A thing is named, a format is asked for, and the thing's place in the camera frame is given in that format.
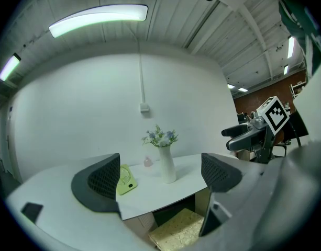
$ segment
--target ceiling light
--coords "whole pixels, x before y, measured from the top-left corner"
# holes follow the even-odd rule
[[[148,12],[145,5],[110,5],[87,9],[63,18],[52,24],[49,30],[58,37],[77,28],[105,21],[135,20],[144,21]]]
[[[5,81],[10,73],[14,70],[14,68],[19,64],[20,57],[15,53],[12,57],[8,60],[7,64],[5,64],[4,68],[0,73],[0,79]]]
[[[285,68],[284,68],[284,75],[285,75],[286,73],[288,73],[288,65],[286,65]]]
[[[294,50],[294,37],[290,37],[288,39],[288,55],[287,55],[288,59],[293,55],[293,50]]]

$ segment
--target small yellow fan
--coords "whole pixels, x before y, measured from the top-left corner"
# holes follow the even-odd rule
[[[117,192],[119,195],[123,195],[126,192],[137,187],[137,182],[132,175],[128,165],[120,166],[120,177],[117,183]]]

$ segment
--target white wall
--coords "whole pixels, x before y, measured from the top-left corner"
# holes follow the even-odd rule
[[[3,166],[11,174],[14,174],[10,162],[8,144],[7,144],[7,120],[8,120],[9,106],[8,103],[4,104],[0,110],[0,158],[2,159]]]
[[[173,157],[229,153],[221,130],[238,124],[218,64],[166,45],[141,43],[146,102],[141,114],[137,44],[113,42],[76,49],[40,65],[22,83],[15,148],[23,180],[79,159],[120,153],[121,163],[159,158],[142,146],[157,123],[176,129]]]

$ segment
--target ceiling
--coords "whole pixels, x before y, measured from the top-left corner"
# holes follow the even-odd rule
[[[83,27],[54,38],[48,27],[73,13],[100,5],[145,4],[143,22],[116,21]],[[257,88],[298,70],[303,58],[296,44],[287,59],[289,33],[281,23],[278,0],[23,0],[0,37],[0,71],[21,57],[8,80],[0,80],[0,107],[21,79],[42,62],[73,48],[133,38],[186,48],[216,60],[234,97],[239,87]]]

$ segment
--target vase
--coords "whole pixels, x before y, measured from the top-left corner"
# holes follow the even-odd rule
[[[161,175],[165,183],[172,183],[176,180],[175,167],[170,148],[171,146],[158,148],[160,154]]]

